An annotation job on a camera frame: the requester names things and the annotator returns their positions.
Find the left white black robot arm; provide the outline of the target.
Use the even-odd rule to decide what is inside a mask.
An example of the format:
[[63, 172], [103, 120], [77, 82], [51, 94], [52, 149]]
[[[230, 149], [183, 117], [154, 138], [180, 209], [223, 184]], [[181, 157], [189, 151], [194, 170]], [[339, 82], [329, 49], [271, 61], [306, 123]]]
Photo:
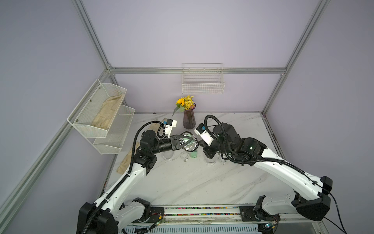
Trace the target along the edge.
[[79, 210], [78, 234], [119, 234], [136, 220], [146, 221], [150, 216], [150, 203], [136, 198], [130, 205], [124, 205], [134, 186], [154, 167], [157, 154], [182, 148], [178, 135], [171, 131], [177, 126], [176, 120], [155, 121], [158, 131], [144, 128], [136, 132], [131, 151], [130, 165], [121, 178], [94, 203], [85, 203]]

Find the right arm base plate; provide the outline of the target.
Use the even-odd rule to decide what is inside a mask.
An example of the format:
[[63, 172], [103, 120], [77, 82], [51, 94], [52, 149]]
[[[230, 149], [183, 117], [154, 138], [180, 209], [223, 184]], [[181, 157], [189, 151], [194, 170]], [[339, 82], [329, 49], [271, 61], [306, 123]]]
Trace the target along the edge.
[[261, 206], [240, 206], [240, 215], [243, 222], [247, 221], [280, 221], [279, 214], [271, 215]]

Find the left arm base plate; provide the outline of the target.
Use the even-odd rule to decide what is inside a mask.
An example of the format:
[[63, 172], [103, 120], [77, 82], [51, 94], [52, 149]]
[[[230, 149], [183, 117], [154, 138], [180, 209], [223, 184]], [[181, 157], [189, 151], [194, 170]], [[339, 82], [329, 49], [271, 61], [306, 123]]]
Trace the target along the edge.
[[143, 216], [138, 220], [140, 223], [155, 223], [164, 216], [164, 207], [150, 207], [144, 210]]

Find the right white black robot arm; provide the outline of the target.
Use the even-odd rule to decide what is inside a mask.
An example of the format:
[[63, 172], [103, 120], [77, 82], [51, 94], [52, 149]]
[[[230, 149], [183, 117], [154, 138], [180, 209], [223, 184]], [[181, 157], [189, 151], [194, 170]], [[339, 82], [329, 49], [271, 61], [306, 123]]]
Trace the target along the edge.
[[330, 211], [331, 203], [337, 203], [331, 193], [331, 178], [305, 172], [275, 154], [259, 140], [240, 137], [231, 124], [222, 123], [213, 115], [207, 115], [194, 132], [201, 137], [207, 158], [220, 154], [225, 161], [254, 166], [292, 188], [292, 193], [278, 198], [259, 196], [251, 212], [242, 212], [244, 219], [273, 221], [278, 225], [281, 214], [297, 213], [308, 220], [322, 221]]

